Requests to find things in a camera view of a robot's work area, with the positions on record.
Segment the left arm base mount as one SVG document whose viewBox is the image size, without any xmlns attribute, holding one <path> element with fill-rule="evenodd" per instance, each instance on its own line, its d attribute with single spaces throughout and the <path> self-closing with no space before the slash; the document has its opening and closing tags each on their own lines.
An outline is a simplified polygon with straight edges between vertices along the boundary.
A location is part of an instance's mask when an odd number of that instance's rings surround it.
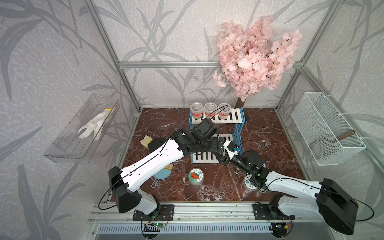
<svg viewBox="0 0 384 240">
<path fill-rule="evenodd" d="M 135 209 L 133 221 L 172 221 L 174 219 L 175 205 L 161 204 L 154 196 L 156 208 L 148 215 L 138 209 Z"/>
</svg>

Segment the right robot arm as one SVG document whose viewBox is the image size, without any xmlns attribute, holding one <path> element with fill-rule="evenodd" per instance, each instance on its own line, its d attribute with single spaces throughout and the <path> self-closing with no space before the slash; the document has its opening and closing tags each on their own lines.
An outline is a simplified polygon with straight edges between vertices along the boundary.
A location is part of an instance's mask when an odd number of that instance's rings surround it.
<svg viewBox="0 0 384 240">
<path fill-rule="evenodd" d="M 231 163 L 249 174 L 249 181 L 258 192 L 281 193 L 270 207 L 278 215 L 303 214 L 306 218 L 323 220 L 344 235 L 354 234 L 358 203 L 335 181 L 305 181 L 281 175 L 263 167 L 261 157 L 255 151 L 249 152 L 248 156 L 229 151 L 215 155 L 219 163 Z"/>
</svg>

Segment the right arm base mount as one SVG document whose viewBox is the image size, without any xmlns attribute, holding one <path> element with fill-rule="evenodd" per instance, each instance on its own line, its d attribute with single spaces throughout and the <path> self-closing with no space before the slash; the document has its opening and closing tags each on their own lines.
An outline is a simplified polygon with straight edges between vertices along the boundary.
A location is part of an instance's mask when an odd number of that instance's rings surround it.
<svg viewBox="0 0 384 240">
<path fill-rule="evenodd" d="M 294 215 L 285 215 L 280 209 L 279 200 L 283 197 L 282 194 L 276 194 L 268 204 L 262 204 L 256 202 L 252 205 L 255 220 L 266 220 L 266 221 L 282 221 L 282 220 L 295 220 Z"/>
</svg>

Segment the clear seed container red label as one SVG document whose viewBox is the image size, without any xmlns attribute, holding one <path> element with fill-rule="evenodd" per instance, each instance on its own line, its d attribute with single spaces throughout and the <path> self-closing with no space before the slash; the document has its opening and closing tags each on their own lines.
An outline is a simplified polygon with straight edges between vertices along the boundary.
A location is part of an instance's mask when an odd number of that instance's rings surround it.
<svg viewBox="0 0 384 240">
<path fill-rule="evenodd" d="M 204 112 L 204 106 L 201 103 L 192 103 L 190 106 L 190 112 L 194 119 L 201 119 Z"/>
</svg>

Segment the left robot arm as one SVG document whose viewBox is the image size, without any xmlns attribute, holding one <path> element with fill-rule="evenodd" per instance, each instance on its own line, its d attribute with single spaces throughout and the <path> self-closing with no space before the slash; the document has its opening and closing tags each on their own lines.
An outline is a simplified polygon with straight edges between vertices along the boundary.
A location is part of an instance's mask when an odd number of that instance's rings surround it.
<svg viewBox="0 0 384 240">
<path fill-rule="evenodd" d="M 221 154 L 223 143 L 214 135 L 218 126 L 210 119 L 204 119 L 192 130 L 175 131 L 161 146 L 140 161 L 122 169 L 109 170 L 110 191 L 120 214 L 138 210 L 144 215 L 156 215 L 161 207 L 154 195 L 147 194 L 140 187 L 154 174 L 169 164 L 192 153 L 212 152 Z"/>
</svg>

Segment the strawberry lid seed container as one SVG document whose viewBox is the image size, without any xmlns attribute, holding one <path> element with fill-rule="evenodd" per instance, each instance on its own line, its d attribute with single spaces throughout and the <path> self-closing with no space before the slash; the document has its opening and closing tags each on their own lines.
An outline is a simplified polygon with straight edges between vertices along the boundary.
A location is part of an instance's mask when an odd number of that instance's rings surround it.
<svg viewBox="0 0 384 240">
<path fill-rule="evenodd" d="M 204 172 L 199 168 L 193 168 L 188 174 L 188 179 L 193 186 L 201 186 L 204 182 Z"/>
</svg>

